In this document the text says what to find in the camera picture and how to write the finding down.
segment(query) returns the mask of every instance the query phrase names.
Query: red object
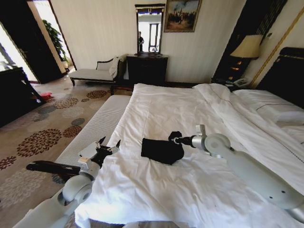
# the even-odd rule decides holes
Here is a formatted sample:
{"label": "red object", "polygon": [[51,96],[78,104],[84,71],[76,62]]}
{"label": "red object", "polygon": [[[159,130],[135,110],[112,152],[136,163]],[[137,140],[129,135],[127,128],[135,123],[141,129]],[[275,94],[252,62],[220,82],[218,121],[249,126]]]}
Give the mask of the red object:
{"label": "red object", "polygon": [[52,95],[52,93],[50,93],[50,92],[40,94],[40,96],[42,96],[42,98],[43,98],[44,100],[48,100],[48,99],[53,98],[51,95]]}

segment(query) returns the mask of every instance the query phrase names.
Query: lamp shade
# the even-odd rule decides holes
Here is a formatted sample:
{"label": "lamp shade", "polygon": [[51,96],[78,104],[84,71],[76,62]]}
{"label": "lamp shade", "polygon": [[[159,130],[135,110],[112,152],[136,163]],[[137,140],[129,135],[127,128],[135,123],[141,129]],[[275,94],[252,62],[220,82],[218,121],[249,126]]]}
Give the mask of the lamp shade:
{"label": "lamp shade", "polygon": [[260,43],[262,35],[245,36],[242,43],[230,55],[240,58],[257,58],[259,57]]}

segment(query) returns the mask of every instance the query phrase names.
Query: floral rug pattern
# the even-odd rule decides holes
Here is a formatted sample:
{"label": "floral rug pattern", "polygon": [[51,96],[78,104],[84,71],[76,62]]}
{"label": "floral rug pattern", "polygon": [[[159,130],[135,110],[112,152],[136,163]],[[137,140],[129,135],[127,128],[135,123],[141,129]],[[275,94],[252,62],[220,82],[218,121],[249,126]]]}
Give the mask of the floral rug pattern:
{"label": "floral rug pattern", "polygon": [[[67,76],[32,86],[40,94],[52,92],[53,98],[0,128],[1,228],[13,227],[29,209],[63,187],[59,176],[28,171],[26,165],[38,160],[54,162],[110,96],[109,85],[76,81],[73,87]],[[132,93],[118,90],[115,94]],[[65,227],[76,227],[73,218]]]}

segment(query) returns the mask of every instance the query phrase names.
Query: door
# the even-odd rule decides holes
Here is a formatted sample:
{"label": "door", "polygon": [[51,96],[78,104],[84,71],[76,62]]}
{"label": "door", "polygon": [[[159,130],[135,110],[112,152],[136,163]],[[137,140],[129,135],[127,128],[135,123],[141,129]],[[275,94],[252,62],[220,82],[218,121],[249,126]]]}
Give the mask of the door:
{"label": "door", "polygon": [[0,7],[0,21],[40,83],[47,83],[62,77],[25,0],[3,1]]}

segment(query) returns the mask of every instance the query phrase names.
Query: potted plant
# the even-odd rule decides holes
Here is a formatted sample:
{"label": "potted plant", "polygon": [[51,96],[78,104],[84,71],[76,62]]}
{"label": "potted plant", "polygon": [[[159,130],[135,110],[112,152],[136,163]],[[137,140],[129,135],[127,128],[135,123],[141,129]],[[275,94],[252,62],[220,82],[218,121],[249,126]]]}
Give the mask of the potted plant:
{"label": "potted plant", "polygon": [[55,46],[55,49],[60,57],[60,60],[64,66],[65,69],[68,68],[68,60],[67,60],[67,57],[66,57],[66,52],[64,51],[64,49],[62,48],[62,45],[61,45],[61,42],[62,40],[59,38],[59,35],[61,35],[60,32],[58,32],[56,29],[54,29],[51,25],[51,23],[49,23],[48,21],[46,20],[42,20],[46,29],[47,29],[47,32],[49,34],[49,36],[51,37],[51,40]]}

